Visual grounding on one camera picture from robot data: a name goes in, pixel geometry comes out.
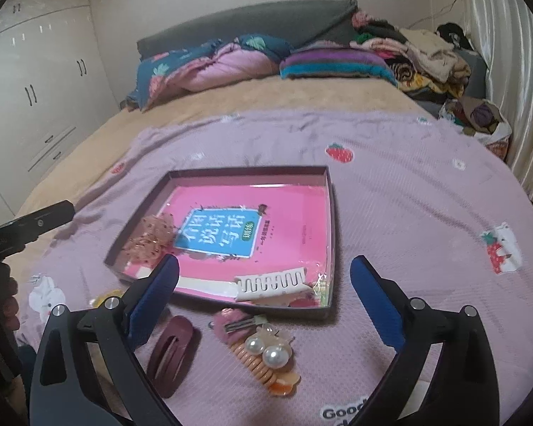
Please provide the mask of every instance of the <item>white bag of clothes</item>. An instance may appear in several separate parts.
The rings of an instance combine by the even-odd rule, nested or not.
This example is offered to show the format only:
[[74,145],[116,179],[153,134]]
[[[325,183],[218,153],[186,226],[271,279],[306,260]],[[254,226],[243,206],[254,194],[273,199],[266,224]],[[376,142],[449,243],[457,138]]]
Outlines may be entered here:
[[504,160],[512,127],[494,103],[487,99],[463,96],[449,99],[439,113],[464,135],[477,139],[490,152]]

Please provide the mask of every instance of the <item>wardrobe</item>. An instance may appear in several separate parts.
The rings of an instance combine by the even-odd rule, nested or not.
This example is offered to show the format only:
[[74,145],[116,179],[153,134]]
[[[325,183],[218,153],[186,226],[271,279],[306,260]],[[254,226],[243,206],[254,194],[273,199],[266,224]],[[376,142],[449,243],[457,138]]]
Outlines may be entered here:
[[0,223],[118,112],[88,0],[7,0],[0,10]]

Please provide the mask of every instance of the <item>striped folded blanket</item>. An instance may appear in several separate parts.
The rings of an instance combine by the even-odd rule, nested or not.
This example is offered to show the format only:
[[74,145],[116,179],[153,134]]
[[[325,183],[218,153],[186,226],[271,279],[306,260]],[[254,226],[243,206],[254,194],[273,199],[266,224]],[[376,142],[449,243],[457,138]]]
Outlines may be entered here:
[[282,78],[307,77],[374,77],[397,85],[393,71],[371,51],[320,44],[302,48],[280,64]]

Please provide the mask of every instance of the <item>headboard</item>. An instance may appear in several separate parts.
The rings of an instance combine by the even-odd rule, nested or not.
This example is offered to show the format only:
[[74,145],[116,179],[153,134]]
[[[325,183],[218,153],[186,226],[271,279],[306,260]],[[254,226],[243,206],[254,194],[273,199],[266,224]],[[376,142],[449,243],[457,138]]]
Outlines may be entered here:
[[196,47],[212,38],[231,41],[246,33],[283,38],[295,48],[317,39],[348,44],[355,39],[356,0],[293,0],[261,3],[198,17],[138,41],[140,58]]

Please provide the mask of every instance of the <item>curtain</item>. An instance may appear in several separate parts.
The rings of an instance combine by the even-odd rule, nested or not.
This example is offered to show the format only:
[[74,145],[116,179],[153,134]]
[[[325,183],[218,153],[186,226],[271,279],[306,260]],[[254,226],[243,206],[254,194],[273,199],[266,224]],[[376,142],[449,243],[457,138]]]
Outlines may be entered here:
[[533,200],[533,14],[523,0],[464,0],[464,11],[486,95],[513,128],[507,164]]

